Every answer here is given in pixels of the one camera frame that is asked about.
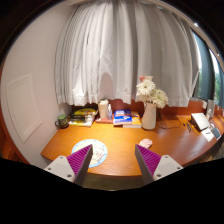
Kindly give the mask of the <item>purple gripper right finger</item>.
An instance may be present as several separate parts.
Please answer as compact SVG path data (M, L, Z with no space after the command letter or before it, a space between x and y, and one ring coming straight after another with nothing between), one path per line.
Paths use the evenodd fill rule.
M182 166L169 155L160 156L140 145L135 145L135 156L145 184L182 169Z

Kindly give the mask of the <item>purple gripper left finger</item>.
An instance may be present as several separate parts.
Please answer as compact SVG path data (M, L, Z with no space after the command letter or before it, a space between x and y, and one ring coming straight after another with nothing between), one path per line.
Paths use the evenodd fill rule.
M45 171L82 186L92 156L93 146L88 145L68 157L57 157L45 168Z

